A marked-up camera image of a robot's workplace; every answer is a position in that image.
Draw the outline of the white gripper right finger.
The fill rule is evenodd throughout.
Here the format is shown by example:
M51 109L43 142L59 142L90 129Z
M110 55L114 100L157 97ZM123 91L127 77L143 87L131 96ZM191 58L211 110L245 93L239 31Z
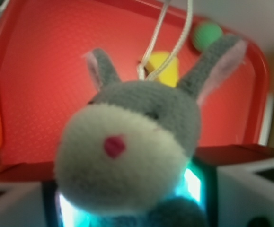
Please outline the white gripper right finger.
M274 157L230 165L194 158L186 180L210 227L274 227Z

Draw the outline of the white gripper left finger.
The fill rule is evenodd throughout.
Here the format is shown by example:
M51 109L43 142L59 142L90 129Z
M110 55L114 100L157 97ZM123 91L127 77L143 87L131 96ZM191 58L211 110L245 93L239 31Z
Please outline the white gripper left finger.
M0 227L62 227L55 181L0 182Z

